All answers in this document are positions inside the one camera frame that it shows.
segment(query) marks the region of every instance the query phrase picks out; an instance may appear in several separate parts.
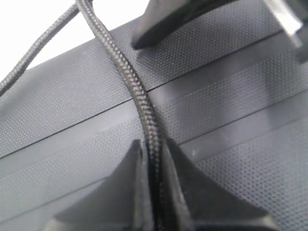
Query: white background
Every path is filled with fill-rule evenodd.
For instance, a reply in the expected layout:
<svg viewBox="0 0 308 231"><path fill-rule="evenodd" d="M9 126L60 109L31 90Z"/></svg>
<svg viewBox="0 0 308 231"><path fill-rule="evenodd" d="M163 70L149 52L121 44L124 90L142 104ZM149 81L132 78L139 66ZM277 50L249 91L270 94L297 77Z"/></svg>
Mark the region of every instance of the white background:
<svg viewBox="0 0 308 231"><path fill-rule="evenodd" d="M95 0L95 13L111 30L142 15L149 0ZM75 1L4 0L0 13L0 81L32 43ZM94 38L79 13L40 52L29 68Z"/></svg>

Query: cable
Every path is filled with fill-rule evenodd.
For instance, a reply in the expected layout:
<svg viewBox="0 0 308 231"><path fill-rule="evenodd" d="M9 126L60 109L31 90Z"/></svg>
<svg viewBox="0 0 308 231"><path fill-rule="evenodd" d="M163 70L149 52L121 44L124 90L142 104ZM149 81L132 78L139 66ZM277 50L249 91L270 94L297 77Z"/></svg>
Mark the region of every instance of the cable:
<svg viewBox="0 0 308 231"><path fill-rule="evenodd" d="M78 13L77 6L72 5L33 43L13 70L0 82L0 97L19 79L43 47Z"/></svg>
<svg viewBox="0 0 308 231"><path fill-rule="evenodd" d="M152 165L159 181L162 150L161 132L155 110L137 72L124 53L118 48L104 24L95 15L89 0L76 0L76 5L85 17L95 37L102 43L110 58L121 73L123 80L136 104L143 132L148 145Z"/></svg>

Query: textured surface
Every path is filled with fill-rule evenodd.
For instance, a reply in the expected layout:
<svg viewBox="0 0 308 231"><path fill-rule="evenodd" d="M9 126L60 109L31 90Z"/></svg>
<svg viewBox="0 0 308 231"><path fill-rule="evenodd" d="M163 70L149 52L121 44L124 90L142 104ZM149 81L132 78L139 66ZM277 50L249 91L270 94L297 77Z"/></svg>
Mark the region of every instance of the textured surface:
<svg viewBox="0 0 308 231"><path fill-rule="evenodd" d="M198 139L221 147L207 151L196 142L187 150L223 187L268 209L283 230L308 230L308 64L295 62L283 34L260 40L278 30L261 1L211 12L139 53L124 41L132 27L115 38L153 89L166 132L182 147ZM29 70L1 98L0 127L0 231L21 224L38 231L60 202L89 192L142 137L129 93L95 41Z"/></svg>
<svg viewBox="0 0 308 231"><path fill-rule="evenodd" d="M261 0L241 0L210 12L184 26L152 50L135 52L130 48L133 28L134 22L116 29L113 35L147 89L175 79L279 29ZM90 41L69 54L27 71L0 99L0 156L129 98L121 77L101 45Z"/></svg>

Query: black rubber mat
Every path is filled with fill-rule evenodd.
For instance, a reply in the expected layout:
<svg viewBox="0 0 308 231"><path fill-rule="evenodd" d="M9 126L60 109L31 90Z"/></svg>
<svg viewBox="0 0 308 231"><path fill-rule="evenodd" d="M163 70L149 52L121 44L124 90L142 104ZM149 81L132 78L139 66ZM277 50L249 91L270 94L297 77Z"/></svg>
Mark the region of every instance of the black rubber mat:
<svg viewBox="0 0 308 231"><path fill-rule="evenodd" d="M210 12L133 51L113 31L185 153L283 230L308 230L308 64L261 0ZM121 77L94 40L28 70L0 98L0 231L39 231L141 138Z"/></svg>

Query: textured black surface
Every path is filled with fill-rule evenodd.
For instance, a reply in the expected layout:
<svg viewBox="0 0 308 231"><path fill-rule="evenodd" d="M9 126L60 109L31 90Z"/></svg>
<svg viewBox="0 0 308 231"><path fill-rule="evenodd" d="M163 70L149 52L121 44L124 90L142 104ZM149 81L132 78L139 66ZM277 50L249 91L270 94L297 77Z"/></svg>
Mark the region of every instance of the textured black surface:
<svg viewBox="0 0 308 231"><path fill-rule="evenodd" d="M262 1L210 12L146 51L129 46L133 24L114 35L168 134L283 230L307 230L308 64L273 35ZM140 137L129 93L96 41L27 71L0 99L0 231L40 230Z"/></svg>

